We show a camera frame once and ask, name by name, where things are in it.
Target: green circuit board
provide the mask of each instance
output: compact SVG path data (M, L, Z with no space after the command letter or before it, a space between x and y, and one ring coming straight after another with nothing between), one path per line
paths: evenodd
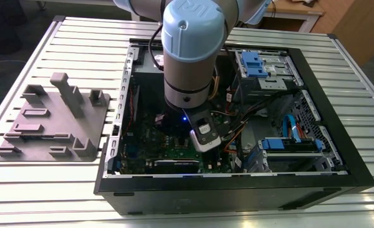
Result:
M225 158L213 164L203 162L202 152L194 148L190 137L179 142L177 137L167 136L153 126L153 118L145 116L138 133L138 139L125 145L126 160L123 160L123 174L146 174L146 167L155 160L198 161L198 173L231 172L230 161Z

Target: slotted metal table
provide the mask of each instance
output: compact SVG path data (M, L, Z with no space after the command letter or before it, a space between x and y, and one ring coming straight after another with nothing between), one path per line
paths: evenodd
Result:
M111 95L106 121L114 118L130 38L150 38L158 24L57 17L0 105L2 134L13 126L26 100L27 84L50 84L54 72L89 92ZM341 43L325 34L238 28L231 44L301 48L342 123L374 175L374 86ZM105 125L102 144L110 134ZM374 227L374 188L345 195L306 210L121 216L93 194L94 162L0 162L0 225L37 227Z

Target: wooden cabinet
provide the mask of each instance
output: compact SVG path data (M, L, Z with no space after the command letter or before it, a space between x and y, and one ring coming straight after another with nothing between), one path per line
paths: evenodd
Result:
M320 17L316 33L338 36L360 66L374 55L374 0L320 0L326 14Z

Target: floor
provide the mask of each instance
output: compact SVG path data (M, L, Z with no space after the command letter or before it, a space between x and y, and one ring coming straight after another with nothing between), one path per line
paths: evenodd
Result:
M39 11L34 1L22 1L22 5L29 17L29 22L17 27L17 32L23 42L23 48L11 55L0 55L0 60L29 60L55 15L105 19L131 19L130 13L113 6L49 2L47 10ZM25 64L21 62L0 63L0 103L23 67ZM374 84L374 57L362 69Z

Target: black case frame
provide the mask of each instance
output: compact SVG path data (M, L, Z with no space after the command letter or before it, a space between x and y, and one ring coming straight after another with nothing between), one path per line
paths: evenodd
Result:
M131 40L131 44L147 44ZM121 214L181 214L277 209L305 209L345 193L374 187L374 178L334 111L302 51L296 48L239 46L282 50L292 56L304 79L321 124L328 128L349 175L249 176L197 178L103 178L103 150L95 194L105 197Z

